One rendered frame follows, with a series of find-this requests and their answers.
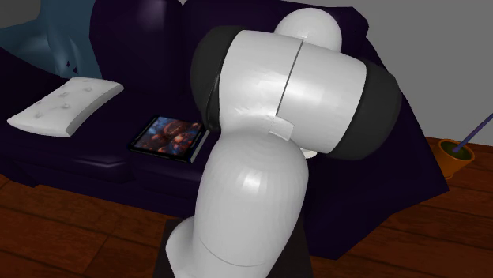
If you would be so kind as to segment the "white tufted cushion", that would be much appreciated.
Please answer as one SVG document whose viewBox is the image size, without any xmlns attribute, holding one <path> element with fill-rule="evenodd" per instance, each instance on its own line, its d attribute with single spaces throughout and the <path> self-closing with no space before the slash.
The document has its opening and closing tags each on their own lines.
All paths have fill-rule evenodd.
<svg viewBox="0 0 493 278">
<path fill-rule="evenodd" d="M 11 126 L 29 133 L 70 137 L 108 100 L 124 89 L 114 82 L 73 77 L 22 112 L 7 119 Z"/>
</svg>

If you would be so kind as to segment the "orange plant pot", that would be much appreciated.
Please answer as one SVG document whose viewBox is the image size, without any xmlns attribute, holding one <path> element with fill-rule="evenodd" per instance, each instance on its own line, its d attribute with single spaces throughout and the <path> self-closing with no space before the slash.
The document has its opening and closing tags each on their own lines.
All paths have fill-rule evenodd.
<svg viewBox="0 0 493 278">
<path fill-rule="evenodd" d="M 432 153 L 439 165 L 439 168 L 446 180 L 470 164 L 476 155 L 467 144 L 493 119 L 493 113 L 488 115 L 473 131 L 471 131 L 462 141 L 451 139 L 440 140 L 432 149 Z"/>
</svg>

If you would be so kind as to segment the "blue throw blanket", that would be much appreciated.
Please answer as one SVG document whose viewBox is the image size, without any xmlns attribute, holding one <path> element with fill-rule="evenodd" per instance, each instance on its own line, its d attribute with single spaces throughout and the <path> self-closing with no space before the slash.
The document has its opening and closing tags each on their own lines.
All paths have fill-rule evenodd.
<svg viewBox="0 0 493 278">
<path fill-rule="evenodd" d="M 40 0 L 36 18 L 0 28 L 0 48 L 60 77 L 101 78 L 90 42 L 96 0 Z"/>
</svg>

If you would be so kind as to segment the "dark purple sofa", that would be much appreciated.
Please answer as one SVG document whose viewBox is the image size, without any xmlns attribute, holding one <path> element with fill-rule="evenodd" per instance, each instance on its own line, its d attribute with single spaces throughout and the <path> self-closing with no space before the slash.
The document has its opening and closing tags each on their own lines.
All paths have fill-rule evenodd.
<svg viewBox="0 0 493 278">
<path fill-rule="evenodd" d="M 0 174 L 26 186 L 47 185 L 187 218 L 195 210 L 211 133 L 193 163 L 131 152 L 127 146 L 154 115 L 197 122 L 190 92 L 195 47 L 217 25 L 271 32 L 297 10 L 283 0 L 51 0 L 51 19 L 66 31 L 85 15 L 89 45 L 104 79 L 123 91 L 71 137 L 13 128 L 8 118 L 64 83 L 5 50 L 45 40 L 36 21 L 0 31 Z M 319 154 L 308 160 L 303 204 L 307 245 L 337 259 L 390 215 L 448 190 L 407 101 L 382 146 L 364 160 Z"/>
</svg>

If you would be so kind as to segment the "book with dark picture cover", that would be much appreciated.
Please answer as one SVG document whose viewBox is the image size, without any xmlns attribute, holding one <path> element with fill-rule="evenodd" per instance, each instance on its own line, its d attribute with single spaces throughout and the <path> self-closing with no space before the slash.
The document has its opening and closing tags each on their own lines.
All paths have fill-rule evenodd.
<svg viewBox="0 0 493 278">
<path fill-rule="evenodd" d="M 201 122 L 155 116 L 128 144 L 131 152 L 193 163 L 209 131 Z"/>
</svg>

